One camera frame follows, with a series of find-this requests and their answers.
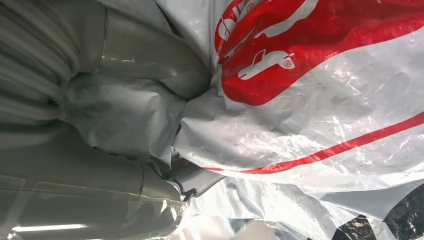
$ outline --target red logo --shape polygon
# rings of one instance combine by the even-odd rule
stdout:
[[[215,41],[222,89],[233,101],[259,106],[337,54],[422,28],[424,4],[419,10],[398,0],[264,1],[235,24],[231,37]]]
[[[245,8],[249,0],[233,0],[225,9],[221,19],[215,29],[215,50],[218,57],[221,56],[221,52],[224,44],[229,39],[231,33],[236,27],[237,21],[239,20],[240,14]],[[249,6],[253,8],[255,5],[250,3]]]

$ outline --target plastic bag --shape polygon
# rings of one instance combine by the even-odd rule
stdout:
[[[393,188],[315,194],[290,184],[227,177],[194,213],[261,219],[281,240],[415,240],[424,236],[424,180]]]
[[[424,239],[422,1],[156,1],[216,70],[174,146],[238,177],[195,213],[281,240]]]
[[[187,217],[180,231],[176,231],[169,240],[244,240],[243,234],[246,228],[257,230],[259,227],[251,226],[254,224],[250,219],[228,219],[226,217],[210,215],[193,215]],[[260,222],[262,229],[266,229],[269,238],[266,240],[275,240],[274,231]]]
[[[218,36],[223,23],[234,29],[211,44],[220,57],[213,88],[185,109],[174,143],[184,158],[307,192],[424,178],[424,2],[249,6],[233,1],[225,18],[205,19]]]

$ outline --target car silhouette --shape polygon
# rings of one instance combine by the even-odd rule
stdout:
[[[263,49],[256,53],[252,64],[239,71],[238,77],[242,80],[248,80],[274,65],[279,65],[283,69],[294,69],[296,67],[292,60],[292,56],[295,55],[294,53],[288,54],[285,51],[277,50],[266,54],[266,51],[266,49]],[[262,59],[259,62],[256,62],[256,58],[260,54],[262,54]]]

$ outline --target red stripe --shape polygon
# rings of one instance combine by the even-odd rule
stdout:
[[[221,171],[224,171],[224,169],[222,169],[222,168],[217,168],[217,167],[204,167],[203,169],[205,169],[205,170],[209,170],[209,171],[215,171],[215,172],[221,172]]]
[[[359,136],[349,141],[345,141],[343,143],[337,144],[335,146],[321,150],[319,152],[316,152],[314,154],[311,154],[309,156],[306,156],[297,160],[280,162],[274,165],[269,165],[269,166],[251,169],[251,170],[244,170],[244,171],[241,171],[241,173],[274,174],[274,173],[279,173],[282,171],[292,169],[296,166],[316,163],[316,162],[328,159],[330,157],[333,157],[335,155],[344,153],[346,151],[352,150],[354,148],[361,147],[363,145],[389,137],[391,135],[400,133],[402,131],[414,128],[421,124],[424,124],[424,112],[414,117],[411,117],[405,121],[399,122],[395,125],[391,125],[391,126],[367,133],[365,135]],[[223,171],[223,169],[220,169],[220,168],[206,168],[206,169],[211,171]]]

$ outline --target plastic wrapping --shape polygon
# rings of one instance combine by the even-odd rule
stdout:
[[[281,240],[424,239],[422,1],[156,2],[215,70],[173,144],[230,176],[195,213]]]
[[[214,85],[188,103],[174,147],[223,175],[308,192],[423,178],[423,4],[259,3],[212,44]]]
[[[93,147],[170,165],[171,143],[186,101],[162,84],[138,78],[81,74],[63,97],[63,116]]]
[[[312,197],[290,184],[227,177],[193,199],[191,208],[264,220],[281,240],[415,240],[424,236],[423,184]]]
[[[184,222],[169,240],[276,240],[274,229],[260,220],[195,215]]]

